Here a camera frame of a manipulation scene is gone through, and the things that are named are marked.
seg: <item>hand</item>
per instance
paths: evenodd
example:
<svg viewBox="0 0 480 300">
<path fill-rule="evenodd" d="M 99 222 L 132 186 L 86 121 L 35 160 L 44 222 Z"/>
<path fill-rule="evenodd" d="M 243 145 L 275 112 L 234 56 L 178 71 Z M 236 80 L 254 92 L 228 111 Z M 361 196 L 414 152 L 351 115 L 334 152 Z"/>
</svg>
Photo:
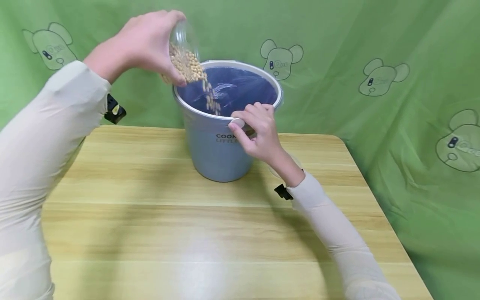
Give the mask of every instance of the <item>hand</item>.
<svg viewBox="0 0 480 300">
<path fill-rule="evenodd" d="M 169 40 L 177 22 L 185 19 L 179 11 L 149 12 L 131 18 L 114 37 L 98 45 L 84 62 L 110 83 L 128 69 L 141 68 L 164 74 L 173 84 L 184 86 L 185 78 L 170 60 Z"/>
<path fill-rule="evenodd" d="M 289 187 L 296 187 L 305 179 L 303 170 L 280 144 L 272 105 L 256 102 L 243 111 L 234 111 L 231 116 L 242 119 L 257 133 L 250 139 L 237 124 L 228 125 L 247 154 L 271 166 Z"/>
<path fill-rule="evenodd" d="M 254 105 L 247 105 L 243 111 L 234 111 L 231 116 L 242 119 L 257 133 L 256 137 L 250 139 L 237 124 L 228 125 L 248 155 L 270 165 L 284 152 L 276 132 L 272 105 L 256 102 Z"/>
</svg>

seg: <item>falling soybeans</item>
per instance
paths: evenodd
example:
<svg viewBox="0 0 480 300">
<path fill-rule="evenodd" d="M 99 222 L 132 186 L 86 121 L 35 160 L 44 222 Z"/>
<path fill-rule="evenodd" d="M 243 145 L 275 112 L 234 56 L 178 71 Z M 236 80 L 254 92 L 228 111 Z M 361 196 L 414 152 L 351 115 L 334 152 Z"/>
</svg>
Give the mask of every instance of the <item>falling soybeans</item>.
<svg viewBox="0 0 480 300">
<path fill-rule="evenodd" d="M 182 55 L 182 52 L 177 46 L 170 44 L 170 59 L 175 68 L 185 78 L 187 83 L 202 81 L 202 89 L 204 93 L 206 93 L 207 98 L 207 110 L 212 111 L 216 116 L 220 116 L 221 107 L 220 104 L 215 101 L 214 91 L 212 85 L 208 82 L 207 74 L 195 54 L 188 50 L 185 50 L 184 53 L 185 56 Z M 163 74 L 162 78 L 166 83 L 172 83 L 171 80 Z"/>
</svg>

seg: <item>wooden table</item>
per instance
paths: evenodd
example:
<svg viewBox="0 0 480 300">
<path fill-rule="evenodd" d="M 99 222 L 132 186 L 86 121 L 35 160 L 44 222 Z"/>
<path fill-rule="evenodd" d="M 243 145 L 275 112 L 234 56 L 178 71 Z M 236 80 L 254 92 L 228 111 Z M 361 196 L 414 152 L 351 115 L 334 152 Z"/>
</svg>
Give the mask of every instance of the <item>wooden table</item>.
<svg viewBox="0 0 480 300">
<path fill-rule="evenodd" d="M 101 126 L 50 195 L 56 300 L 343 299 L 335 266 L 257 162 L 231 183 L 193 168 L 184 130 Z M 431 300 L 342 141 L 282 134 L 403 300 Z"/>
</svg>

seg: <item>bucket rim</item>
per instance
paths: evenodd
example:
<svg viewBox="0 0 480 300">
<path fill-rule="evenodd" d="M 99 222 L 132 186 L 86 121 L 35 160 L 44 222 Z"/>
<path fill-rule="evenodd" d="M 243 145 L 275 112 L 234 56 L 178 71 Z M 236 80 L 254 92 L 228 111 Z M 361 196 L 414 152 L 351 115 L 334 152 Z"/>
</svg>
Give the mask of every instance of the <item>bucket rim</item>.
<svg viewBox="0 0 480 300">
<path fill-rule="evenodd" d="M 270 75 L 268 72 L 265 72 L 265 70 L 263 70 L 261 68 L 252 66 L 250 64 L 247 64 L 247 63 L 244 63 L 244 62 L 241 62 L 241 61 L 238 61 L 238 60 L 205 60 L 205 61 L 201 62 L 200 65 L 204 69 L 215 68 L 215 67 L 231 67 L 231 68 L 238 68 L 238 69 L 245 70 L 245 71 L 251 71 L 251 72 L 253 72 L 253 73 L 255 73 L 259 76 L 262 76 L 264 79 L 266 79 L 276 89 L 277 96 L 276 96 L 275 102 L 273 103 L 274 109 L 276 109 L 278 107 L 278 105 L 282 102 L 282 98 L 283 98 L 282 86 L 280 85 L 278 80 L 275 79 L 275 77 Z M 180 103 L 180 105 L 182 105 L 184 108 L 186 108 L 190 111 L 193 111 L 193 112 L 195 112 L 199 115 L 202 115 L 204 117 L 209 117 L 209 118 L 216 119 L 216 120 L 233 120 L 234 119 L 233 117 L 224 117 L 224 116 L 212 115 L 212 114 L 203 112 L 201 110 L 198 110 L 196 108 L 193 108 L 192 106 L 190 106 L 187 102 L 185 102 L 180 97 L 176 86 L 173 86 L 173 96 L 176 99 L 176 101 L 178 103 Z"/>
</svg>

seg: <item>black clip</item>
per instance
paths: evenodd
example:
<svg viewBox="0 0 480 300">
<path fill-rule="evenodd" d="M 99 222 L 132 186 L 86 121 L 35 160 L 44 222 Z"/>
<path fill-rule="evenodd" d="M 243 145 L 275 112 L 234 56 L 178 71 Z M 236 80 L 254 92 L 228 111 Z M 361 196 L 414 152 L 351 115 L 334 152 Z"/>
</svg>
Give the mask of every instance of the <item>black clip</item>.
<svg viewBox="0 0 480 300">
<path fill-rule="evenodd" d="M 280 198 L 284 198 L 285 200 L 293 200 L 292 195 L 290 195 L 290 193 L 287 191 L 287 188 L 283 184 L 277 186 L 274 191 L 280 196 Z"/>
<path fill-rule="evenodd" d="M 118 124 L 123 117 L 127 115 L 127 111 L 120 106 L 112 95 L 107 95 L 107 112 L 104 115 L 105 119 L 113 124 Z"/>
</svg>

